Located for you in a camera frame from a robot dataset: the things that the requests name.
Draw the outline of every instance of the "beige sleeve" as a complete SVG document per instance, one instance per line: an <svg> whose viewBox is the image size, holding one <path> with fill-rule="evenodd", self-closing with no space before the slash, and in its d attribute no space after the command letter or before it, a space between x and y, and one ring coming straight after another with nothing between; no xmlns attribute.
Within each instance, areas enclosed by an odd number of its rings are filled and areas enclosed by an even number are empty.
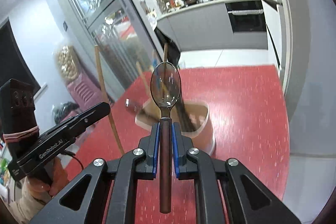
<svg viewBox="0 0 336 224"><path fill-rule="evenodd" d="M20 224L27 224L33 218L33 216L44 207L44 204L51 200L51 197L47 192L41 195L41 201L33 198L27 188L26 180L27 178L25 178L22 186L22 198L9 204L12 215Z"/></svg>

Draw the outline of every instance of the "glass door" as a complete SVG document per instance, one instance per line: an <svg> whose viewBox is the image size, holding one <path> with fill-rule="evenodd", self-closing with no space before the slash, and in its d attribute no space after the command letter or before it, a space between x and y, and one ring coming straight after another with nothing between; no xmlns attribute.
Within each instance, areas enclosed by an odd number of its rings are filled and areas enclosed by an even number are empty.
<svg viewBox="0 0 336 224"><path fill-rule="evenodd" d="M90 43L100 45L103 58L123 88L139 76L137 62L147 71L155 60L162 60L162 47L138 0L71 2Z"/></svg>

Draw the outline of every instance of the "red table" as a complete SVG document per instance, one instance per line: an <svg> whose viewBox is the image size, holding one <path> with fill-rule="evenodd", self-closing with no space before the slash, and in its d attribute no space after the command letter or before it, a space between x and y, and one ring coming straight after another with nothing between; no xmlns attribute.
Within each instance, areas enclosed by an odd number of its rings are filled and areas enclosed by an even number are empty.
<svg viewBox="0 0 336 224"><path fill-rule="evenodd" d="M209 104L216 150L213 157L241 161L279 199L282 199L289 167L289 133L285 101L274 66L227 67L180 70L183 98ZM148 96L138 78L112 107L112 114L125 151L137 147L149 132L137 126L135 116L125 110L126 98L144 103ZM96 158L120 157L107 118L77 152L87 166ZM68 177L80 172L72 160ZM139 181L136 223L195 223L192 181L172 180L172 212L159 212L159 180Z"/></svg>

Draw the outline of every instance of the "transparent spoon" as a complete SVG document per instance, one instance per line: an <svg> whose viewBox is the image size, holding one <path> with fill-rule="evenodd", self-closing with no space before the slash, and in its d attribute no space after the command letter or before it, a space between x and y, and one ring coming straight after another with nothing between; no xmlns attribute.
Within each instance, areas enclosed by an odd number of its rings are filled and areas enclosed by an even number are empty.
<svg viewBox="0 0 336 224"><path fill-rule="evenodd" d="M161 110L160 119L160 212L171 211L172 136L170 112L181 94L181 78L168 62L160 63L153 71L151 94Z"/></svg>

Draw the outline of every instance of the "human hand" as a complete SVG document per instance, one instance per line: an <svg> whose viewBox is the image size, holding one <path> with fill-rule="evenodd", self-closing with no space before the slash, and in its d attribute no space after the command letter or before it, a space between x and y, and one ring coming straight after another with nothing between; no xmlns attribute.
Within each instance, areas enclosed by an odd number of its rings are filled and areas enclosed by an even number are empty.
<svg viewBox="0 0 336 224"><path fill-rule="evenodd" d="M69 183L68 173L63 169L61 160L57 157L54 159L52 180L53 183L49 186L39 179L27 178L27 189L34 198L43 200L45 192L48 192L53 197Z"/></svg>

